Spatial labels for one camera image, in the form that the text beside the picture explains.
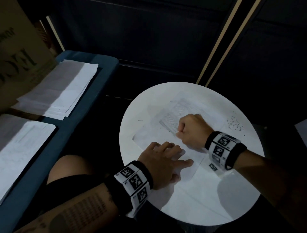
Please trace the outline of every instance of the hand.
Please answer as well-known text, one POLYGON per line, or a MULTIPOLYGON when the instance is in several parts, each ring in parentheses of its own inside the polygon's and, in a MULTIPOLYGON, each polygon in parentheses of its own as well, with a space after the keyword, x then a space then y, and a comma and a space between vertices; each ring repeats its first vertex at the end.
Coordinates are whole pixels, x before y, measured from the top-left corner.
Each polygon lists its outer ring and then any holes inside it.
POLYGON ((201 115, 188 114, 179 120, 176 136, 194 149, 205 147, 209 135, 214 130, 205 122, 201 115))
POLYGON ((153 181, 153 189, 158 190, 166 187, 169 183, 178 182, 181 178, 174 174, 176 168, 187 168, 192 166, 193 160, 177 160, 171 158, 180 153, 182 149, 178 145, 165 142, 162 145, 152 142, 146 150, 141 153, 138 161, 142 162, 149 170, 153 181))

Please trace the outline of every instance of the knee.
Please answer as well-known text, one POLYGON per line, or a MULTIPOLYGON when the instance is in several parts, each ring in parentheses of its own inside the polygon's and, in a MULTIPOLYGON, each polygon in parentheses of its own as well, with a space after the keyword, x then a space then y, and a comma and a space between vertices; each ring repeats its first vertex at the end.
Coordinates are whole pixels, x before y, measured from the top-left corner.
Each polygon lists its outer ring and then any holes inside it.
POLYGON ((63 177, 81 174, 93 174, 93 169, 89 162, 77 155, 65 155, 50 170, 47 184, 63 177))

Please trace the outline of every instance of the white round table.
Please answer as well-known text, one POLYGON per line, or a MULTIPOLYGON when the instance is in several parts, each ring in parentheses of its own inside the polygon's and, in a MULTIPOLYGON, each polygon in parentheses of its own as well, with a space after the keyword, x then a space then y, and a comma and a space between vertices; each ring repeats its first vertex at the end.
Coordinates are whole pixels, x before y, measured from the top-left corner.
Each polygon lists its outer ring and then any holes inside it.
MULTIPOLYGON (((158 114, 180 91, 193 95, 196 101, 210 106, 223 116, 225 124, 220 129, 222 132, 240 139, 249 150, 264 156, 255 129, 232 102, 200 85, 169 82, 145 90, 127 108, 119 131, 119 146, 125 165, 137 160, 142 153, 132 141, 136 131, 158 114)), ((220 178, 209 173, 202 162, 188 181, 188 189, 180 185, 169 185, 153 191, 148 200, 177 220, 213 226, 231 222, 245 214, 259 195, 260 193, 236 171, 233 170, 229 175, 220 178)))

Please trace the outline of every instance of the paper sheet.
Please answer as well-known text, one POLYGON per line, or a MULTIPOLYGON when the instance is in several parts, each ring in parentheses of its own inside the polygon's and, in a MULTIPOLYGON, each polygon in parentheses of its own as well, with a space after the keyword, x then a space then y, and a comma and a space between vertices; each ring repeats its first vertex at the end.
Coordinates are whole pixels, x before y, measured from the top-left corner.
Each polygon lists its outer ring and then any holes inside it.
POLYGON ((97 72, 98 64, 64 60, 12 108, 63 120, 97 72))
POLYGON ((0 203, 56 127, 17 116, 0 116, 0 203))
POLYGON ((151 142, 162 144, 168 141, 179 145, 184 150, 184 155, 180 159, 192 159, 194 161, 191 167, 181 170, 181 181, 189 181, 198 169, 203 158, 205 156, 209 157, 206 149, 200 151, 190 149, 175 135, 179 119, 189 113, 200 114, 214 130, 221 129, 225 122, 221 116, 213 112, 210 108, 194 101, 188 94, 180 92, 149 123, 139 129, 133 137, 133 141, 142 150, 145 150, 151 142))

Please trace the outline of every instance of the wristband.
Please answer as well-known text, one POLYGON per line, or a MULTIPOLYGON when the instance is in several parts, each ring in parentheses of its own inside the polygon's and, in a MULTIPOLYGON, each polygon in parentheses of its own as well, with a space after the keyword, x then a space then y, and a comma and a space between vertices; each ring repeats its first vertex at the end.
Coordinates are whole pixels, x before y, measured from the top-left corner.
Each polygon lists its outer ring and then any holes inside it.
POLYGON ((143 163, 132 161, 104 184, 121 215, 134 217, 147 200, 153 187, 153 179, 143 163))
POLYGON ((247 149, 239 139, 219 131, 210 134, 205 148, 209 151, 213 162, 222 170, 232 169, 238 156, 247 149))

